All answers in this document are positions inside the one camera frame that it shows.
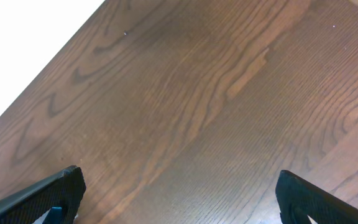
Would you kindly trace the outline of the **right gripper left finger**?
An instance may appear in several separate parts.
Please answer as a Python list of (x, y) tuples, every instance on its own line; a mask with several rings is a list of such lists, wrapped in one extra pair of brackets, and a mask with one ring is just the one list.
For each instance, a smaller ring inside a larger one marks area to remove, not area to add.
[(85, 191), (80, 167), (69, 166), (0, 200), (0, 223), (73, 223)]

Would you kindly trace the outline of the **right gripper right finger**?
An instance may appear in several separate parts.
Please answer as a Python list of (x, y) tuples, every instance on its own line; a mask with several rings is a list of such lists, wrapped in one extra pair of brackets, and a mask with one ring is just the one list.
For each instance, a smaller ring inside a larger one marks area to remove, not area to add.
[(358, 224), (358, 209), (296, 174), (280, 172), (275, 195), (283, 224)]

